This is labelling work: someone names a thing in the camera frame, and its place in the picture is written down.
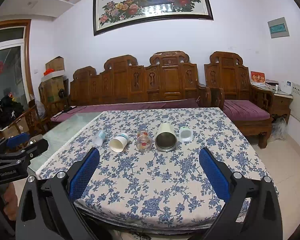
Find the black bag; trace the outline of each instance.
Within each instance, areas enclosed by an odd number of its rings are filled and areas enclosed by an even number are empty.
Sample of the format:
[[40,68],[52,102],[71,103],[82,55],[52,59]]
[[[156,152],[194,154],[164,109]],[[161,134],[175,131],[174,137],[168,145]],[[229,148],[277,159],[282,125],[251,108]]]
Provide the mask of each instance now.
[[12,101],[9,96],[0,100],[0,129],[5,128],[24,112],[23,105]]

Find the wooden side table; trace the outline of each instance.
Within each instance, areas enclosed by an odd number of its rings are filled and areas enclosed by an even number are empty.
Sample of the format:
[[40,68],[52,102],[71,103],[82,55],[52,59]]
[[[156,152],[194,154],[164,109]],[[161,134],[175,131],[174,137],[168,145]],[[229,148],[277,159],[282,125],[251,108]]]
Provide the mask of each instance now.
[[293,96],[289,95],[285,92],[282,92],[281,90],[275,91],[270,88],[259,87],[259,86],[258,86],[258,88],[272,91],[274,94],[274,101],[273,101],[272,110],[270,113],[273,121],[275,121],[279,117],[284,117],[286,120],[286,123],[288,124],[290,112],[291,112],[289,106],[293,100]]

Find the floral tablecloth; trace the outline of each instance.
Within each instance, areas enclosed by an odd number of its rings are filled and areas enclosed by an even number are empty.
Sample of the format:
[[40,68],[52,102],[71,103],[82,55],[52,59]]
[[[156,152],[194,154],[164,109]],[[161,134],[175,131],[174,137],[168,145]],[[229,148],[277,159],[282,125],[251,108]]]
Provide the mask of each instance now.
[[[193,129],[193,141],[172,152],[154,146],[140,153],[137,131],[146,128],[152,139],[162,122]],[[97,147],[100,164],[76,204],[109,223],[154,230],[189,230],[209,227],[224,202],[217,198],[199,165],[199,151],[207,146],[231,171],[260,179],[269,175],[258,155],[219,108],[153,109],[103,112],[58,150],[38,171],[41,179],[67,171],[94,146],[99,129],[107,132]],[[121,153],[108,147],[111,138],[128,133],[130,143]],[[246,214],[246,200],[241,217]]]

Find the finger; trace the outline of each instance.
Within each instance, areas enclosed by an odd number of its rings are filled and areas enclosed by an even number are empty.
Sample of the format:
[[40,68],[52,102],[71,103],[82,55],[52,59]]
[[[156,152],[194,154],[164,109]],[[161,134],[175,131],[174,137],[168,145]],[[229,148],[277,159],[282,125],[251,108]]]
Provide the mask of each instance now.
[[9,217],[9,219],[12,220],[11,218],[15,217],[17,214],[17,209],[18,209],[18,198],[16,196],[3,208],[3,211]]
[[3,198],[6,202],[10,202],[16,196],[16,191],[12,182],[9,183],[6,192],[3,194]]

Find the transparent glass with red flowers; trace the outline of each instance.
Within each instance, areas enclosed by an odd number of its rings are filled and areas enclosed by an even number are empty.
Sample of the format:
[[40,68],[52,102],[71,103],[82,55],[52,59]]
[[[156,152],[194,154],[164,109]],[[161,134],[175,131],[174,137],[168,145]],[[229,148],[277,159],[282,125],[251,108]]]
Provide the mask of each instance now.
[[152,147],[152,141],[149,133],[145,129],[139,129],[137,133],[137,149],[139,152],[145,152]]

